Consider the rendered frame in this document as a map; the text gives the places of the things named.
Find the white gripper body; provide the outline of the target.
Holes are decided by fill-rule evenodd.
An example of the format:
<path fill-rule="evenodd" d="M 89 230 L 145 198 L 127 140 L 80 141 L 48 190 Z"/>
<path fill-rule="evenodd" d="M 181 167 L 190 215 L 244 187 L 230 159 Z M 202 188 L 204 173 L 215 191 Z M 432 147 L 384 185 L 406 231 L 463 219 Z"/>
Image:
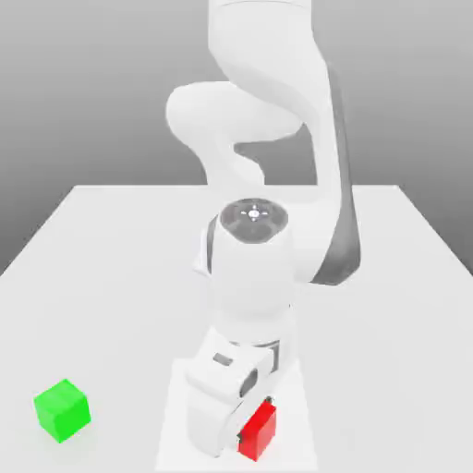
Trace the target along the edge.
<path fill-rule="evenodd" d="M 264 402 L 273 402 L 268 394 L 248 394 L 236 404 L 227 404 L 194 387 L 188 388 L 188 439 L 200 452 L 218 457 L 226 447 L 237 444 L 245 428 Z"/>

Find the small red cube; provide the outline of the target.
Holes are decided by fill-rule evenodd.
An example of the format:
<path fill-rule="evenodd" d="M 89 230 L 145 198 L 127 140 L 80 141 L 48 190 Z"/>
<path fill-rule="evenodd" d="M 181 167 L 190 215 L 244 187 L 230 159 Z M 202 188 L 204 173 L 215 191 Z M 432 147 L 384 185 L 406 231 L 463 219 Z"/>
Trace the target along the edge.
<path fill-rule="evenodd" d="M 237 435 L 237 450 L 257 462 L 272 441 L 276 430 L 276 406 L 268 396 Z"/>

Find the small green cube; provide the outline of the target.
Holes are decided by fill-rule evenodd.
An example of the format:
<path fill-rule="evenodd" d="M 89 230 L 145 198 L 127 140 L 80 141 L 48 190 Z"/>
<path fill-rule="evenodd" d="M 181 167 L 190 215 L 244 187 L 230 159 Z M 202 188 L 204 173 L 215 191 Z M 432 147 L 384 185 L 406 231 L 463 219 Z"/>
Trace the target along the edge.
<path fill-rule="evenodd" d="M 91 422 L 87 396 L 68 379 L 36 395 L 33 405 L 40 426 L 58 443 Z"/>

